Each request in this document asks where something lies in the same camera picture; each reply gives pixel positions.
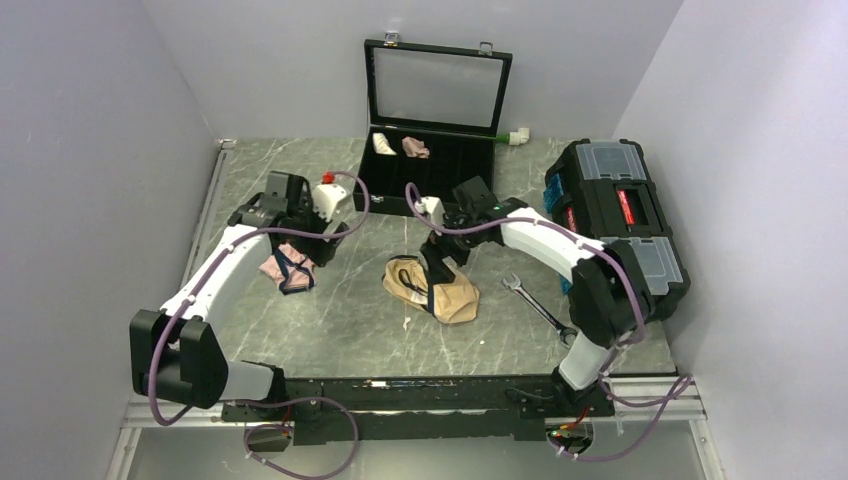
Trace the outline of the beige underwear navy trim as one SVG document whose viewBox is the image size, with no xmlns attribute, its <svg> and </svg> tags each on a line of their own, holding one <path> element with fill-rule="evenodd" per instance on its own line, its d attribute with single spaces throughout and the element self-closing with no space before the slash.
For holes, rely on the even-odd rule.
<svg viewBox="0 0 848 480">
<path fill-rule="evenodd" d="M 390 295 L 442 324 L 471 322 L 478 315 L 480 292 L 464 274 L 449 271 L 455 274 L 452 282 L 436 283 L 419 257 L 401 255 L 385 264 L 382 284 Z"/>
</svg>

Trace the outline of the pink underwear navy trim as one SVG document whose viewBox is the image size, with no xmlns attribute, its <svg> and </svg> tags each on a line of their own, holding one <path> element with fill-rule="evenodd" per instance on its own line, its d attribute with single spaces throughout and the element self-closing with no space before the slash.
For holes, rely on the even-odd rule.
<svg viewBox="0 0 848 480">
<path fill-rule="evenodd" d="M 290 244 L 282 244 L 259 266 L 259 271 L 269 277 L 283 295 L 313 289 L 317 280 L 315 264 Z"/>
</svg>

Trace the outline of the black compartment storage box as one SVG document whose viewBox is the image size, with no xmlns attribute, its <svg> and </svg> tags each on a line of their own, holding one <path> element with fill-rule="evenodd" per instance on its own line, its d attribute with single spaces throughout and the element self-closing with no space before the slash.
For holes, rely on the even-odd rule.
<svg viewBox="0 0 848 480">
<path fill-rule="evenodd" d="M 369 128 L 353 193 L 357 210 L 407 216 L 404 187 L 455 203 L 453 190 L 474 177 L 494 186 L 495 145 L 513 56 L 477 48 L 367 39 L 364 44 Z M 384 133 L 396 156 L 377 155 Z M 422 140 L 428 159 L 410 158 L 404 137 Z"/>
</svg>

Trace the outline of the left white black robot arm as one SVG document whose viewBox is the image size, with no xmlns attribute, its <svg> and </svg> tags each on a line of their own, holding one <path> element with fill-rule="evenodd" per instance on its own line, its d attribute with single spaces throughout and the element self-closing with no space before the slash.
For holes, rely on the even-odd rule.
<svg viewBox="0 0 848 480">
<path fill-rule="evenodd" d="M 283 295 L 316 286 L 315 269 L 333 259 L 349 233 L 347 224 L 333 222 L 349 197 L 332 172 L 317 185 L 300 175 L 271 172 L 265 189 L 230 215 L 213 253 L 180 291 L 131 320 L 134 392 L 202 409 L 247 400 L 261 419 L 279 417 L 288 402 L 283 370 L 228 360 L 216 332 L 257 272 Z"/>
</svg>

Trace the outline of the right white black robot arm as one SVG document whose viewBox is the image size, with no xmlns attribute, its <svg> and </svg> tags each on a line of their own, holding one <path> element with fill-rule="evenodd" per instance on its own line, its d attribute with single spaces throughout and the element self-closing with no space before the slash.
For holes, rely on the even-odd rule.
<svg viewBox="0 0 848 480">
<path fill-rule="evenodd" d="M 557 411 L 574 415 L 590 399 L 589 388 L 611 365 L 617 350 L 640 342 L 655 310 L 633 247 L 625 240 L 605 243 L 558 225 L 517 198 L 500 201 L 474 177 L 456 188 L 459 210 L 447 214 L 437 197 L 405 188 L 413 215 L 431 232 L 421 246 L 432 284 L 448 284 L 472 249 L 491 242 L 541 262 L 570 285 L 570 319 L 577 331 L 553 374 L 551 401 Z"/>
</svg>

